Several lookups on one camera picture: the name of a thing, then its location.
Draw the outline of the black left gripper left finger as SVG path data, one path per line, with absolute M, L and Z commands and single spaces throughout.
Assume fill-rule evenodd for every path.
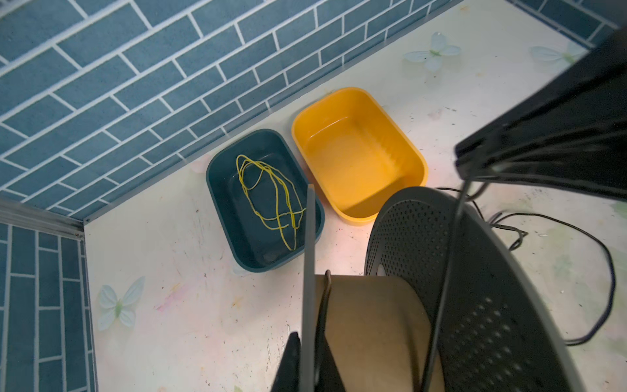
M 297 392 L 299 390 L 300 348 L 298 332 L 290 333 L 271 392 Z

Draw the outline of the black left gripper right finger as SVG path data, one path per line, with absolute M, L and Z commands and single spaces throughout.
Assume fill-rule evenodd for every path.
M 316 344 L 314 390 L 316 392 L 341 392 L 346 390 L 326 338 L 323 338 L 321 343 Z

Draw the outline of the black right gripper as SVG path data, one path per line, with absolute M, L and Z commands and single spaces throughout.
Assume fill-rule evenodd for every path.
M 626 198 L 626 31 L 455 147 L 463 180 Z

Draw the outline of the dark grey perforated spool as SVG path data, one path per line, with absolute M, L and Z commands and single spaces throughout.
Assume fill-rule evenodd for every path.
M 380 210 L 364 273 L 305 264 L 299 390 L 326 338 L 345 391 L 581 391 L 522 268 L 470 207 L 411 187 Z

